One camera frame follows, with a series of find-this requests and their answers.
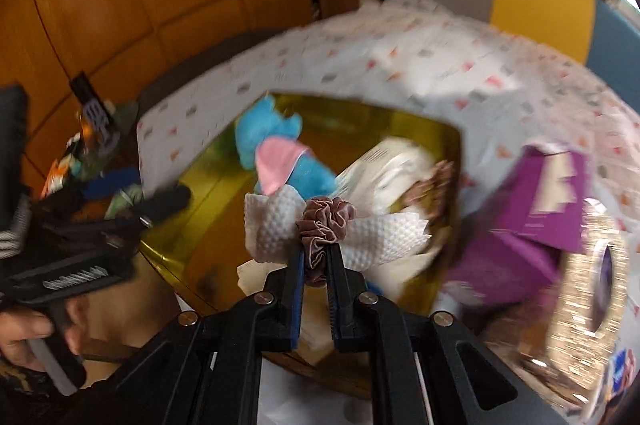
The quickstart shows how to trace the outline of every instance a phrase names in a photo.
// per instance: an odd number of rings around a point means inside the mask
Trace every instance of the silver bolt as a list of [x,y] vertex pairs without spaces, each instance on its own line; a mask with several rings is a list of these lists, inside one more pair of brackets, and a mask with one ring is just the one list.
[[433,315],[433,321],[441,328],[448,328],[453,324],[453,315],[451,313],[447,313],[446,311],[438,311],[435,315]]
[[358,295],[358,300],[367,306],[373,306],[378,302],[378,296],[370,291],[363,291]]
[[107,237],[104,238],[105,243],[107,243],[107,245],[109,246],[113,246],[113,248],[124,248],[125,242],[124,239],[121,237],[118,237],[117,235],[107,235]]
[[145,225],[147,228],[153,228],[154,227],[154,224],[151,221],[151,219],[149,219],[148,217],[145,217],[144,215],[142,217],[140,217],[140,223]]
[[185,328],[193,326],[197,321],[198,314],[195,311],[183,311],[178,315],[178,323]]
[[260,291],[254,295],[254,301],[256,304],[260,304],[260,306],[267,306],[271,304],[274,300],[274,297],[268,291]]

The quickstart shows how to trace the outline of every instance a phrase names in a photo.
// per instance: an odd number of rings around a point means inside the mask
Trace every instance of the black handle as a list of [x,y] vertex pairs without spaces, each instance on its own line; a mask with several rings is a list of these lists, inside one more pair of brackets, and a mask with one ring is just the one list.
[[64,331],[70,326],[70,321],[64,301],[40,311],[51,319],[55,329],[50,337],[29,340],[29,345],[60,394],[70,396],[84,385],[86,371],[82,358],[74,355],[66,345]]

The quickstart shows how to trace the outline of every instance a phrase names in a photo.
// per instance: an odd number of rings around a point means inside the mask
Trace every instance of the purple box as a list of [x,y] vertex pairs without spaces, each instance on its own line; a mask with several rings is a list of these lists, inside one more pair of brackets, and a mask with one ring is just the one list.
[[[569,169],[573,175],[558,175]],[[447,273],[444,291],[467,306],[491,306],[522,301],[557,281],[561,252],[582,252],[585,185],[582,154],[526,146],[507,179],[472,216],[474,229],[462,259]],[[541,201],[557,192],[571,201]],[[536,211],[540,206],[555,211]]]

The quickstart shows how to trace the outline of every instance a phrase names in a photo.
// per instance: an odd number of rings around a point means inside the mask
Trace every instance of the human hand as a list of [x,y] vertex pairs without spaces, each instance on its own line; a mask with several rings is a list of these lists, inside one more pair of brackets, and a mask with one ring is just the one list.
[[[65,303],[71,325],[65,330],[69,350],[79,355],[88,338],[89,299],[76,297]],[[4,357],[19,367],[44,372],[35,358],[27,339],[43,339],[53,333],[53,323],[42,313],[16,306],[0,313],[0,351]]]

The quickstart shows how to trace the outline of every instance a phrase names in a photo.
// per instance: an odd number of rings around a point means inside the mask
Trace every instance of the white textured cloth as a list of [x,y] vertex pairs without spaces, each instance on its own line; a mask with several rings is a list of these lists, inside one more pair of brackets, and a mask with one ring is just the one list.
[[[245,246],[256,262],[288,262],[292,251],[300,246],[296,221],[302,218],[305,206],[290,185],[273,196],[244,196]],[[425,234],[426,225],[427,221],[411,209],[348,221],[347,235],[340,243],[344,265],[362,271],[414,255],[430,239]]]

